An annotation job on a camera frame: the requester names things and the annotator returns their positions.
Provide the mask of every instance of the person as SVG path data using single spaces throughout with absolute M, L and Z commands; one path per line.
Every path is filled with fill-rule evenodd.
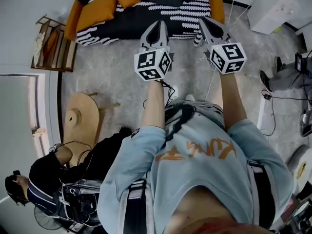
M 108 234 L 135 233 L 120 218 L 125 212 L 121 200 L 143 178 L 152 195 L 151 233 L 268 233 L 253 225 L 247 164 L 258 161 L 270 168 L 275 217 L 288 204 L 293 177 L 247 119 L 234 74 L 220 79 L 223 110 L 192 95 L 165 109 L 162 84 L 149 82 L 141 127 L 123 140 L 101 185 L 97 213 Z
M 128 128 L 121 128 L 119 133 L 96 144 L 82 163 L 69 170 L 63 166 L 71 160 L 73 154 L 69 148 L 60 144 L 54 152 L 34 162 L 29 177 L 21 175 L 19 171 L 14 171 L 13 175 L 6 177 L 6 191 L 17 204 L 25 205 L 32 202 L 36 205 L 36 195 L 29 189 L 30 183 L 48 197 L 53 197 L 53 193 L 60 188 L 61 182 L 75 183 L 82 177 L 103 181 L 114 162 L 122 140 L 131 132 Z M 51 213 L 56 210 L 53 204 L 44 207 Z
M 312 133 L 311 105 L 312 105 L 312 58 L 307 58 L 307 68 L 304 74 L 295 68 L 295 63 L 284 64 L 280 57 L 276 58 L 276 73 L 269 78 L 264 71 L 259 72 L 261 82 L 270 92 L 287 89 L 303 89 L 309 100 L 308 108 L 300 117 L 301 134 L 303 137 Z
M 270 91 L 287 90 L 291 88 L 305 88 L 308 98 L 312 99 L 312 58 L 307 59 L 307 74 L 301 74 L 295 63 L 284 64 L 280 57 L 276 58 L 276 73 L 269 78 L 264 71 L 260 71 L 263 85 Z

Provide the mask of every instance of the leg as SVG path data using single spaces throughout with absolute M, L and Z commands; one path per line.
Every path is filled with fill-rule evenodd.
M 270 88 L 272 90 L 301 88 L 303 85 L 301 74 L 294 68 L 294 62 L 283 66 L 284 68 L 269 80 Z

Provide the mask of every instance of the gray carpet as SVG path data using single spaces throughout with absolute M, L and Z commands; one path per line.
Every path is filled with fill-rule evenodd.
M 226 23 L 230 10 L 231 5 L 225 4 Z M 241 7 L 233 7 L 229 28 L 244 10 Z M 263 129 L 263 133 L 271 133 L 273 130 L 271 102 L 265 102 L 264 114 L 259 116 L 263 86 L 258 73 L 261 69 L 268 76 L 272 76 L 276 56 L 280 56 L 284 63 L 293 62 L 295 53 L 302 52 L 299 41 L 294 31 L 286 26 L 270 35 L 251 31 L 246 14 L 238 20 L 231 33 L 242 43 L 248 58 L 243 70 L 236 75 L 248 117 Z M 169 45 L 175 57 L 173 71 L 167 74 L 165 81 L 178 88 L 179 97 L 193 94 L 196 99 L 205 99 L 214 74 L 203 54 L 206 47 L 195 48 L 193 40 L 170 40 Z M 138 47 L 139 40 L 120 40 L 107 46 L 101 44 L 79 46 L 74 72 L 65 73 L 62 79 L 63 119 L 66 103 L 73 92 L 98 92 L 95 100 L 100 106 L 116 102 L 121 104 L 121 107 L 107 112 L 100 139 L 110 137 L 121 125 L 137 128 L 147 87 L 147 83 L 134 72 L 134 54 L 137 53 Z M 301 91 L 296 90 L 275 94 L 283 97 L 302 96 Z M 218 72 L 214 74 L 207 100 L 222 106 Z M 274 99 L 276 130 L 273 136 L 269 137 L 269 141 L 284 160 L 301 143 L 308 143 L 308 140 L 299 134 L 301 108 L 300 101 Z

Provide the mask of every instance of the wooden chair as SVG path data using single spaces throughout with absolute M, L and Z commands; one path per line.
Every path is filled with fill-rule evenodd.
M 74 93 L 66 108 L 64 143 L 78 141 L 66 144 L 72 152 L 73 157 L 70 166 L 78 164 L 79 156 L 90 149 L 93 149 L 98 142 L 99 133 L 105 117 L 105 110 L 119 107 L 116 103 L 106 107 L 98 107 L 92 96 L 97 93 L 85 94 L 82 92 Z M 89 152 L 85 152 L 80 162 L 84 160 Z

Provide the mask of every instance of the wooden shelf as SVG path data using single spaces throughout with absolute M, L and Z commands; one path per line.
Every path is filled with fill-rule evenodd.
M 31 68 L 43 69 L 58 72 L 72 72 L 74 70 L 74 62 L 76 57 L 77 43 L 64 38 L 65 25 L 46 15 L 41 17 L 36 24 L 41 24 L 40 33 L 44 34 L 42 47 L 38 62 L 35 64 L 32 59 Z M 49 54 L 43 56 L 43 49 L 50 35 L 56 32 L 57 37 Z

